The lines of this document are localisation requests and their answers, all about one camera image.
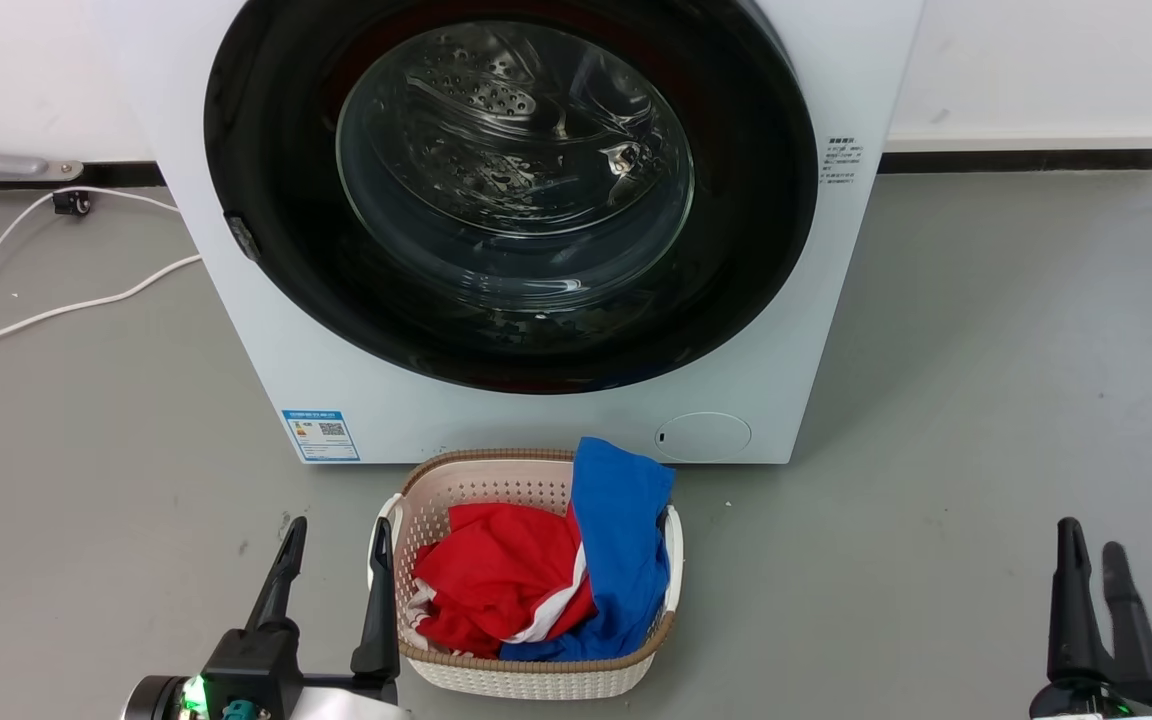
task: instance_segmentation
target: energy label sticker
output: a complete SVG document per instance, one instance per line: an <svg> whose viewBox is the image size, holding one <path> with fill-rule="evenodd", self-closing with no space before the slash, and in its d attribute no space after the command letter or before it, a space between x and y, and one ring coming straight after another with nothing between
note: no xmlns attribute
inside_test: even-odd
<svg viewBox="0 0 1152 720"><path fill-rule="evenodd" d="M339 410L283 410L283 419L306 462L358 461L358 448Z"/></svg>

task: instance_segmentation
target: brown basket rim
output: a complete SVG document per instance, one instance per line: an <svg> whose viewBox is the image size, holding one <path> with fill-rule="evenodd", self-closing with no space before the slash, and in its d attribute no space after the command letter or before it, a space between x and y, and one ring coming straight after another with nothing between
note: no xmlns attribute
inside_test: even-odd
<svg viewBox="0 0 1152 720"><path fill-rule="evenodd" d="M417 480L425 477L425 473L429 473L430 470L442 468L442 465L450 465L452 462L468 462L476 460L556 460L571 462L575 456L575 452L571 450L531 450L531 448L445 452L444 455L438 455L422 462L419 467L407 476L407 483L403 484L402 495L406 497L407 491L411 488ZM649 657L654 655L655 651L660 647L660 644L664 643L664 639L668 637L669 630L673 628L673 616L675 616L675 612L666 611L664 615L660 616L655 631L652 632L652 635L647 637L646 642L643 643L643 647L634 651L630 655L617 657L617 659L614 660L582 660L578 662L521 662L516 660L488 660L484 659L484 657L447 655L447 653L444 652L420 650L420 647L412 646L412 644L408 644L402 638L399 638L397 651L401 652L402 655L406 655L408 660L429 662L431 665L445 665L448 667L463 667L463 669L467 670L547 675L607 673L607 670L624 670L627 667L632 667L649 659Z"/></svg>

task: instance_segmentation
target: laundry basket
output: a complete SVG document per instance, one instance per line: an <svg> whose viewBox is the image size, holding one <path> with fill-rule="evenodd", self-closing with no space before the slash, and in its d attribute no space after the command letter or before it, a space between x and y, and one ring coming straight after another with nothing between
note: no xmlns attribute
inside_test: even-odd
<svg viewBox="0 0 1152 720"><path fill-rule="evenodd" d="M573 454L566 450L448 452L412 470L403 491L380 510L380 516L393 526L399 615L416 592L412 581L416 550L447 537L448 507L508 502L563 515L571 497L571 482ZM652 666L679 606L682 523L673 506L666 509L664 540L669 556L669 586L646 642L631 655L582 662L516 662L447 655L420 650L402 639L399 652L407 655L423 679L449 691L518 700L592 700L627 692Z"/></svg>

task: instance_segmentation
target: washing machine door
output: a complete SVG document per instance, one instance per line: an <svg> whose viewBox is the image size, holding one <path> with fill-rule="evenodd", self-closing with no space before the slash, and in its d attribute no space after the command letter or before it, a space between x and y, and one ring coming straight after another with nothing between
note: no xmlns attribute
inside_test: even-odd
<svg viewBox="0 0 1152 720"><path fill-rule="evenodd" d="M799 258L814 136L732 0L251 0L206 150L234 237L306 313L506 392L644 381Z"/></svg>

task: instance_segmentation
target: green led light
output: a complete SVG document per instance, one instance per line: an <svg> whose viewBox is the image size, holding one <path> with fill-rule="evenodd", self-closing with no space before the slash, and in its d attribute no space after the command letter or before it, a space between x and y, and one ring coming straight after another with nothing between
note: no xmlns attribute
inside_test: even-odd
<svg viewBox="0 0 1152 720"><path fill-rule="evenodd" d="M180 707L196 712L202 720L207 720L207 692L202 687L202 675L195 675L180 689Z"/></svg>

